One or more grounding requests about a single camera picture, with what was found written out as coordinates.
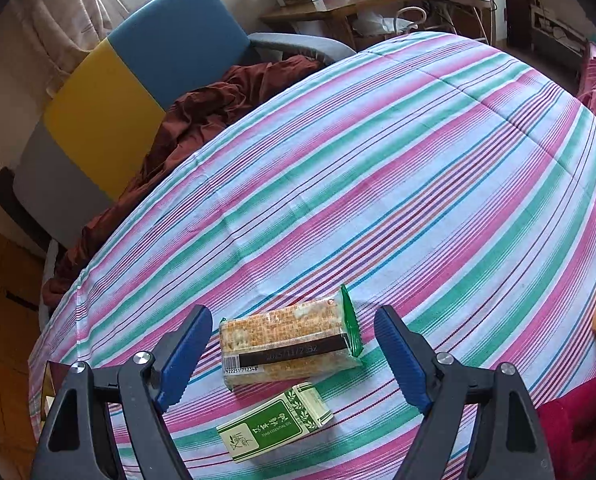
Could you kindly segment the cracker pack with barcode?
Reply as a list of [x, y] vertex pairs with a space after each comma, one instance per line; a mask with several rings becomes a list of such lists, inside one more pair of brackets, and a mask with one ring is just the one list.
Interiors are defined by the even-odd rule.
[[229, 390], [351, 370], [361, 365], [364, 351], [345, 286], [326, 298], [223, 320], [219, 336]]

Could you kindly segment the gold tin box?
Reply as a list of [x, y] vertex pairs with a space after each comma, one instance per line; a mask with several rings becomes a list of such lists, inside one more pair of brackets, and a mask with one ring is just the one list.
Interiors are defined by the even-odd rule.
[[45, 363], [41, 388], [41, 425], [48, 419], [52, 404], [69, 370], [69, 364], [53, 361]]

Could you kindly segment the wooden wardrobe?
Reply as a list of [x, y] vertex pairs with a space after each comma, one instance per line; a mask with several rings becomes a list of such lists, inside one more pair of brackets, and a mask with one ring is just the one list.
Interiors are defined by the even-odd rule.
[[40, 335], [42, 261], [0, 233], [0, 475], [27, 479], [36, 439], [28, 412], [28, 356]]

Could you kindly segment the small green tea box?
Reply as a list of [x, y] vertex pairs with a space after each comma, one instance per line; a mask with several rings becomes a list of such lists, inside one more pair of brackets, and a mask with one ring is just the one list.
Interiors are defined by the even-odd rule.
[[239, 463], [314, 434], [333, 418], [315, 385], [303, 382], [217, 427], [217, 434]]

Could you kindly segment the striped bed cover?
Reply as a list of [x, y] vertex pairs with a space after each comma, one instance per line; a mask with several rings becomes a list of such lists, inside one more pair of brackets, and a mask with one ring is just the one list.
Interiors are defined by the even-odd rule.
[[389, 479], [420, 422], [374, 337], [516, 365], [536, 403], [596, 375], [596, 117], [511, 55], [416, 32], [300, 82], [176, 168], [80, 274], [29, 358], [118, 364], [190, 307], [216, 321], [345, 286], [362, 363], [316, 379], [333, 421], [235, 463], [217, 427], [281, 392], [225, 387], [211, 342], [165, 421], [197, 479]]

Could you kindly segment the black rolled mat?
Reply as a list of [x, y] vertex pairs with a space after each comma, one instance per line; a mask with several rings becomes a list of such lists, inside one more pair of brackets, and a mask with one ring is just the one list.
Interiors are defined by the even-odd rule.
[[34, 244], [46, 252], [51, 243], [51, 235], [46, 232], [27, 209], [21, 205], [14, 193], [15, 173], [8, 167], [0, 169], [0, 207], [21, 228]]

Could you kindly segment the dark red blanket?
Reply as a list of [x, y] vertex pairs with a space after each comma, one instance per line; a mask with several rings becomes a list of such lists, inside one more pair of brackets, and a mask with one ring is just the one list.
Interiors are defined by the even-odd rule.
[[56, 310], [108, 238], [176, 167], [227, 127], [324, 67], [317, 58], [302, 54], [281, 61], [234, 65], [219, 81], [187, 92], [174, 101], [143, 158], [141, 169], [112, 206], [83, 226], [77, 243], [56, 262], [53, 276], [42, 287], [42, 300], [48, 311]]

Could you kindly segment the low wooden shelf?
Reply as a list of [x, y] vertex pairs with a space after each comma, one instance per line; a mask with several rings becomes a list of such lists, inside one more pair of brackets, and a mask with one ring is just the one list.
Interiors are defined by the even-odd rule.
[[531, 6], [531, 37], [534, 51], [570, 70], [582, 67], [587, 38], [535, 4]]

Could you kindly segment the left beige curtain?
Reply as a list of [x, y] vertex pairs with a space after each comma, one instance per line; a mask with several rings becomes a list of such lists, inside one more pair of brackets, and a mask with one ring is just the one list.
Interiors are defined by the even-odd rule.
[[93, 52], [128, 17], [119, 0], [10, 0], [15, 39], [52, 98]]

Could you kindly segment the wooden desk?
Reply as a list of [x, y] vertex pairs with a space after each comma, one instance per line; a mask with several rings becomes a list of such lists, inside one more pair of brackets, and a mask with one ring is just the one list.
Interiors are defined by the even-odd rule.
[[260, 21], [274, 32], [288, 32], [293, 24], [322, 21], [327, 36], [356, 49], [349, 17], [360, 10], [423, 0], [317, 0], [283, 6], [260, 16]]

